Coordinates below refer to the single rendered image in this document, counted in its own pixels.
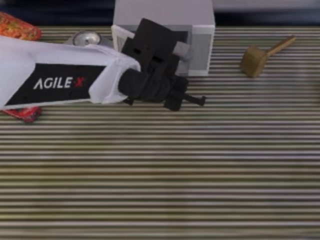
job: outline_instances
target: striped tablecloth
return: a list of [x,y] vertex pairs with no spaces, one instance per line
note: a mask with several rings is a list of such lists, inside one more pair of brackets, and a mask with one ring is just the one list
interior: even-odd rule
[[[81,28],[41,29],[62,43]],[[240,72],[249,45],[291,34],[258,79]],[[0,239],[320,239],[319,58],[320,28],[218,28],[210,76],[190,78],[205,107],[1,115]]]

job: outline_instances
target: round metal object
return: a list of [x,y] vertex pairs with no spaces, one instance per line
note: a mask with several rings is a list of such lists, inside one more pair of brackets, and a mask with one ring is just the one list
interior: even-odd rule
[[101,36],[95,31],[80,31],[73,38],[73,45],[75,46],[99,45],[100,42]]

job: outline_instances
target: white container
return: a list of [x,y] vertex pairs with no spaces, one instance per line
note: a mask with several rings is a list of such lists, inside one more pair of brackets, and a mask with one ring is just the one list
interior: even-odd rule
[[[116,0],[113,24],[135,32],[142,18],[173,31],[187,32],[185,43],[193,49],[189,62],[180,62],[177,74],[207,76],[215,34],[212,0]],[[112,33],[117,51],[125,43],[123,35]]]

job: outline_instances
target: wooden mallet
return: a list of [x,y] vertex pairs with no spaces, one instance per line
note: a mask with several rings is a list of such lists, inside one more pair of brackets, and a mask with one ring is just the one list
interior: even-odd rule
[[252,45],[244,53],[240,68],[249,77],[256,78],[264,70],[268,58],[282,49],[292,44],[297,37],[294,35],[282,40],[267,51],[263,51],[258,47]]

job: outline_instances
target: red package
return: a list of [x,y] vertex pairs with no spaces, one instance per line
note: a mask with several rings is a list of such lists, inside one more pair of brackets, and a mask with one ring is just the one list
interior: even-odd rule
[[[27,22],[7,13],[0,12],[0,35],[21,40],[36,41],[41,37],[41,31],[39,28]],[[40,107],[3,110],[4,113],[21,119],[25,123],[34,122],[41,114],[41,111]]]

